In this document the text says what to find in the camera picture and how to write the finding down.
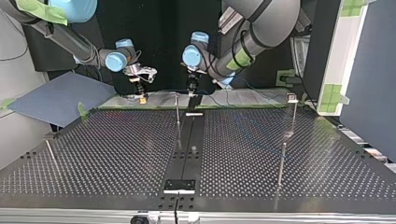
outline gray panel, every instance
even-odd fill
[[[304,84],[314,100],[318,100],[329,59],[332,37],[341,0],[318,0],[312,35],[304,70]]]
[[[396,161],[396,83],[394,36],[396,1],[369,5],[355,57],[341,121],[354,133]]]
[[[56,161],[43,144],[2,171],[0,206],[157,208],[176,146],[175,111],[98,111],[52,143]]]
[[[25,94],[8,108],[34,119],[65,127],[80,117],[79,102],[90,110],[115,94],[112,86],[69,72]]]

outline metal rod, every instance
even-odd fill
[[[175,94],[175,104],[176,104],[176,113],[177,113],[177,127],[180,128],[180,115],[178,111],[178,95]]]
[[[281,187],[282,186],[282,175],[283,175],[283,165],[285,163],[285,156],[286,156],[286,143],[282,145],[282,155],[280,158],[280,165],[279,165],[279,177],[277,179],[277,184]]]
[[[50,141],[46,140],[46,143],[47,143],[47,147],[49,149],[50,156],[52,157],[53,160],[55,160],[55,155],[53,154],[52,147],[50,146]]]
[[[294,104],[293,124],[294,124],[294,121],[296,120],[297,104],[298,104],[298,103],[295,103],[295,104]]]

